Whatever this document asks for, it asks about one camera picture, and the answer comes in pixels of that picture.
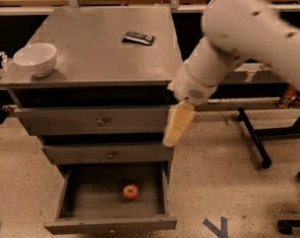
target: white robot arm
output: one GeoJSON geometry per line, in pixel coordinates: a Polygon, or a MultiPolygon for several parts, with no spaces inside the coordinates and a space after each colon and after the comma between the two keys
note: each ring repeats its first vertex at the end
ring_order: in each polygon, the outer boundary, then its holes
{"type": "Polygon", "coordinates": [[[247,60],[267,64],[300,90],[300,29],[282,21],[264,0],[212,0],[202,18],[204,38],[169,89],[179,103],[168,114],[163,144],[174,146],[222,79],[247,60]]]}

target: apple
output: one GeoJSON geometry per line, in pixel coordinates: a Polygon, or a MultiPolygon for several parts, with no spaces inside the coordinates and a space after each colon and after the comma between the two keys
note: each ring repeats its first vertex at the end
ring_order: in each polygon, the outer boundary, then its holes
{"type": "Polygon", "coordinates": [[[128,200],[134,200],[138,197],[139,189],[135,184],[128,184],[123,188],[123,196],[128,200]]]}

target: bowl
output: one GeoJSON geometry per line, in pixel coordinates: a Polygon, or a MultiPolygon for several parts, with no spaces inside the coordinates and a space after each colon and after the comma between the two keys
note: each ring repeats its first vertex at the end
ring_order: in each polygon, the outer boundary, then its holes
{"type": "Polygon", "coordinates": [[[31,75],[46,76],[56,65],[56,47],[46,43],[27,45],[13,55],[13,62],[31,75]]]}

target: gray cabinet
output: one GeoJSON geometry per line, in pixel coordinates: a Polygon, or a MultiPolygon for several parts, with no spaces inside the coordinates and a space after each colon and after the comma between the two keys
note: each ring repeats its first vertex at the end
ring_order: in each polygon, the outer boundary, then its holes
{"type": "Polygon", "coordinates": [[[45,228],[52,234],[174,229],[168,209],[174,149],[161,141],[176,103],[166,88],[182,60],[169,9],[56,9],[31,42],[51,40],[59,50],[51,75],[33,78],[12,65],[0,80],[18,105],[16,116],[64,177],[55,220],[45,228]],[[122,43],[131,30],[153,33],[155,43],[122,43]],[[133,201],[122,194],[129,182],[140,190],[133,201]]]}

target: concrete floor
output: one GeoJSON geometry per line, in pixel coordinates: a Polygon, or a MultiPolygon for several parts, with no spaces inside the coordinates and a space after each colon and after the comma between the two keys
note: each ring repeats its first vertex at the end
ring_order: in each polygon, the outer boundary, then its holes
{"type": "MultiPolygon", "coordinates": [[[[246,109],[254,128],[291,126],[300,114],[300,109],[246,109]]],[[[277,220],[300,219],[300,139],[265,141],[273,164],[263,170],[237,115],[230,103],[207,105],[176,146],[169,182],[175,230],[54,237],[285,237],[277,220]],[[210,221],[221,229],[221,217],[227,219],[228,236],[225,229],[215,235],[207,227],[210,221]]],[[[0,125],[0,237],[52,237],[43,223],[54,220],[62,182],[38,139],[16,118],[7,118],[0,125]]],[[[291,237],[300,237],[300,229],[291,237]]]]}

